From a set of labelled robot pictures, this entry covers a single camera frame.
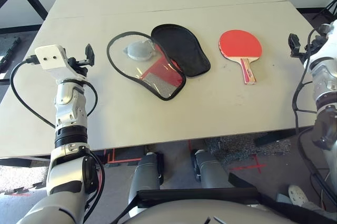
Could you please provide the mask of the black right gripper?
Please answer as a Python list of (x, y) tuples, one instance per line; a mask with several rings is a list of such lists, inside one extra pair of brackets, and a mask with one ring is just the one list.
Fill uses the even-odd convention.
[(298, 36), (290, 33), (288, 37), (288, 45), (291, 49), (290, 57), (299, 58), (300, 61), (306, 61), (308, 59), (309, 52), (311, 52), (311, 55), (317, 53), (326, 42), (327, 38), (325, 36), (316, 35), (310, 45), (305, 46), (305, 53), (303, 53), (300, 52), (301, 44)]

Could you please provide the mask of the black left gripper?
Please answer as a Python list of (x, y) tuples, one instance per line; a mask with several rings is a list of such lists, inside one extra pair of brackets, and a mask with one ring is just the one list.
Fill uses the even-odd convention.
[(87, 44), (85, 48), (86, 60), (77, 61), (76, 58), (71, 57), (67, 60), (68, 65), (77, 73), (83, 77), (87, 77), (88, 69), (87, 65), (94, 66), (95, 54), (90, 44)]

